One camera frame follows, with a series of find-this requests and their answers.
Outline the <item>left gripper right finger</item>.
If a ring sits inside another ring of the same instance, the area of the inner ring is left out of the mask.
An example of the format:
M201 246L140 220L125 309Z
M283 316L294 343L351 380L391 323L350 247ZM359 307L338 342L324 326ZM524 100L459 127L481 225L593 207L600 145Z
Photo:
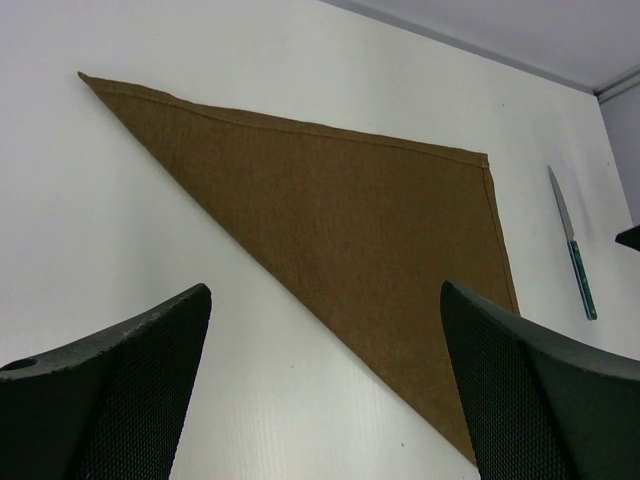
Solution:
M481 478L638 478L638 361L453 282L440 312Z

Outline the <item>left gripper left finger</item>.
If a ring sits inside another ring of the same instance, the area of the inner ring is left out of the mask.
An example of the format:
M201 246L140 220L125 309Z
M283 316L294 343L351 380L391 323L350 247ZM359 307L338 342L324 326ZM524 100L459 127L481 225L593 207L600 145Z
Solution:
M1 369L4 479L167 479L211 313L203 284Z

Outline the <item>brown cloth napkin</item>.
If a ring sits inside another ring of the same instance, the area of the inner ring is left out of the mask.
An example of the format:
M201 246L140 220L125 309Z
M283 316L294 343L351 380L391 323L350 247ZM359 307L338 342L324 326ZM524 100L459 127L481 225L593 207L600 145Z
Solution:
M445 281L518 302L485 154L85 84L243 249L465 458Z

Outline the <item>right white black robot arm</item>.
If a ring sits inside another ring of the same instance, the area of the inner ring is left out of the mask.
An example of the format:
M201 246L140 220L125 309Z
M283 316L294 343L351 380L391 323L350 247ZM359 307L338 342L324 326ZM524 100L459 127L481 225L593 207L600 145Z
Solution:
M640 251L640 225L617 234L615 241L620 245Z

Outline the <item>green handled knife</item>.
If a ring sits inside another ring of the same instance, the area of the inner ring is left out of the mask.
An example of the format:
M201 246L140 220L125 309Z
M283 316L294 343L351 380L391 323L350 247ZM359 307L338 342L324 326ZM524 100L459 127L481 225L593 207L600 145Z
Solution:
M556 201L557 209L561 219L564 235L566 238L567 248L571 259L574 275L576 277L579 293L588 320L594 321L598 319L598 313L591 292L589 280L587 277L584 261L582 259L579 244L575 238L573 224L569 215L566 201L561 191L560 184L550 165L547 166L548 176Z

